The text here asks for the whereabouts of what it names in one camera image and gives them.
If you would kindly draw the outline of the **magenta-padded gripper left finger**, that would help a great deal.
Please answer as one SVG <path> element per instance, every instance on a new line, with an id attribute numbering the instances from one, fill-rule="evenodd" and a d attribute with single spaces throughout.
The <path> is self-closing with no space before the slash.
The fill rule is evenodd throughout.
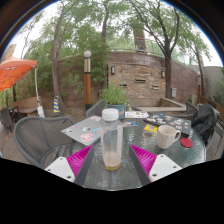
<path id="1" fill-rule="evenodd" d="M 57 158 L 46 168 L 46 171 L 82 186 L 93 156 L 94 146 L 90 145 L 67 158 Z"/>

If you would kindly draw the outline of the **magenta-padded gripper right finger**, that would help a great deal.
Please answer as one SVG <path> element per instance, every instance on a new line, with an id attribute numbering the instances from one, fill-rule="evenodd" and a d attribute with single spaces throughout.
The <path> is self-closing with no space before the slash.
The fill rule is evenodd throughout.
<path id="1" fill-rule="evenodd" d="M 165 154 L 155 155 L 133 144 L 129 145 L 129 155 L 143 186 L 181 170 Z"/>

